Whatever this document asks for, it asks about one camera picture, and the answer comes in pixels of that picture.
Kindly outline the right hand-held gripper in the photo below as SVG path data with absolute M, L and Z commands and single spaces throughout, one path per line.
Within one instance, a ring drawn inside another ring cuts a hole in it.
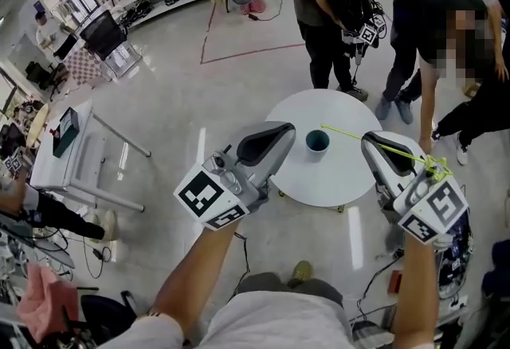
M 413 139 L 368 131 L 361 151 L 375 178 L 382 212 L 422 244 L 447 234 L 467 212 L 468 202 L 446 159 L 427 155 Z

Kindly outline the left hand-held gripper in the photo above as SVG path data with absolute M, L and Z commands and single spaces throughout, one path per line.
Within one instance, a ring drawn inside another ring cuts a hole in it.
M 269 200 L 269 179 L 296 139 L 289 122 L 264 121 L 242 128 L 227 145 L 196 162 L 174 196 L 200 225 L 220 230 Z

